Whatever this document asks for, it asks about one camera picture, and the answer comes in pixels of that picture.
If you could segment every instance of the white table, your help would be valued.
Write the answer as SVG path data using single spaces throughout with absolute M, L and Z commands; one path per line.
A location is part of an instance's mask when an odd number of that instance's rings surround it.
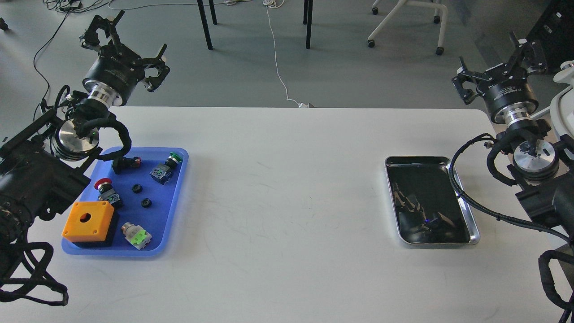
M 66 255 L 67 215 L 37 221 L 66 307 L 0 305 L 2 322 L 553 322 L 537 258 L 544 234 L 474 211 L 476 246 L 400 242 L 384 161 L 452 157 L 492 127 L 477 110 L 117 107 L 134 146 L 182 147 L 190 163 L 169 245 L 151 259 Z M 116 145 L 103 133 L 104 148 Z M 467 192 L 525 217 L 475 145 Z M 500 168 L 505 160 L 500 158 Z M 557 278 L 559 291 L 569 288 Z

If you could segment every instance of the chair leg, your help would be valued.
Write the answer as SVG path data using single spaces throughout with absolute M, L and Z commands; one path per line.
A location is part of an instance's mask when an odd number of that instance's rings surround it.
M 434 0 L 434 1 L 432 1 L 432 2 L 440 4 L 440 0 Z M 439 24 L 439 23 L 440 23 L 440 15 L 439 15 L 439 13 L 440 13 L 439 8 L 435 9 L 435 17 L 433 18 L 433 21 L 432 21 L 432 22 L 434 22 L 435 24 Z
M 448 9 L 446 6 L 440 8 L 442 12 L 439 31 L 439 44 L 437 46 L 436 54 L 442 55 L 444 52 L 444 33 L 447 31 Z
M 211 11 L 211 22 L 213 22 L 214 25 L 217 25 L 217 17 L 215 17 L 214 0 L 209 0 L 209 2 L 210 2 L 210 11 Z
M 379 8 L 377 7 L 377 5 L 379 4 L 379 2 L 381 2 L 381 0 L 375 0 L 375 3 L 371 6 L 371 10 L 373 14 L 379 14 Z
M 305 45 L 306 49 L 311 47 L 311 25 L 313 20 L 313 0 L 308 1 L 308 8 L 307 8 L 307 43 Z
M 374 39 L 375 37 L 378 35 L 379 32 L 381 32 L 381 30 L 383 29 L 383 27 L 391 20 L 391 18 L 393 18 L 393 16 L 395 14 L 397 14 L 397 12 L 399 11 L 399 9 L 401 7 L 403 7 L 403 5 L 405 5 L 405 3 L 408 0 L 400 0 L 397 5 L 391 10 L 391 12 L 389 12 L 389 14 L 385 17 L 385 19 L 383 19 L 383 21 L 381 21 L 381 23 L 375 28 L 375 30 L 371 33 L 371 35 L 369 35 L 369 37 L 367 38 L 367 42 L 369 43 L 369 47 L 374 47 Z
M 205 17 L 205 8 L 203 8 L 203 0 L 197 0 L 197 7 L 199 8 L 199 16 L 201 16 L 201 24 L 203 25 L 203 33 L 205 34 L 207 49 L 212 51 L 214 47 L 211 44 L 210 27 L 207 25 L 207 18 Z

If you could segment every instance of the black nut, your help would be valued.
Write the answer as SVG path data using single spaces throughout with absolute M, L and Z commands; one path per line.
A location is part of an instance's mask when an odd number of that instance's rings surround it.
M 141 205 L 144 209 L 147 209 L 152 205 L 152 200 L 149 198 L 144 198 L 141 202 Z
M 140 193 L 144 188 L 140 185 L 140 184 L 135 184 L 134 186 L 131 187 L 131 190 L 134 193 Z

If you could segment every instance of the metal tray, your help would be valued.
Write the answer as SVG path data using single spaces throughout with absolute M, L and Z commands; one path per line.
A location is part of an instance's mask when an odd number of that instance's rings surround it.
M 391 156 L 385 160 L 398 234 L 410 245 L 473 245 L 480 240 L 469 205 L 448 179 L 451 160 Z M 455 170 L 455 179 L 460 180 Z

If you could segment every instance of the white cable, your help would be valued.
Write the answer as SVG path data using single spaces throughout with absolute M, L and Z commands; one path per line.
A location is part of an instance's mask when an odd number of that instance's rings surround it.
M 277 44 L 275 43 L 275 33 L 273 33 L 273 27 L 271 27 L 271 17 L 269 17 L 269 8 L 272 9 L 276 9 L 279 8 L 280 6 L 283 5 L 283 3 L 281 3 L 279 6 L 277 7 L 270 7 L 269 5 L 266 5 L 266 2 L 273 2 L 273 6 L 275 6 L 275 1 L 274 0 L 265 0 L 263 1 L 263 5 L 265 5 L 267 7 L 267 19 L 269 20 L 269 29 L 271 29 L 271 35 L 273 36 L 273 51 L 275 52 L 275 71 L 277 72 L 277 76 L 279 77 L 279 80 L 281 81 L 281 84 L 283 84 L 283 87 L 285 88 L 285 95 L 287 96 L 287 101 L 293 101 L 295 102 L 299 107 L 301 107 L 303 105 L 303 103 L 299 103 L 297 101 L 295 101 L 294 99 L 290 99 L 289 98 L 289 92 L 287 91 L 287 85 L 285 85 L 285 82 L 283 82 L 283 80 L 281 79 L 281 75 L 279 75 L 279 65 L 277 64 Z
M 146 7 L 155 7 L 155 6 L 197 6 L 196 3 L 157 3 L 154 5 L 145 5 L 145 6 L 139 6 L 139 7 L 133 7 L 133 8 L 113 8 L 110 6 L 110 4 L 112 2 L 114 2 L 115 0 L 110 0 L 110 2 L 108 2 L 107 6 L 108 8 L 112 9 L 112 10 L 134 10 L 134 9 L 141 9 L 141 8 L 146 8 Z M 214 3 L 214 5 L 228 5 L 228 6 L 232 6 L 235 5 L 239 2 L 249 2 L 251 0 L 224 0 L 223 2 L 216 2 Z
M 283 0 L 280 5 L 277 4 L 276 0 L 263 0 L 263 5 L 271 9 L 277 9 L 281 7 L 283 3 L 285 3 L 285 0 Z

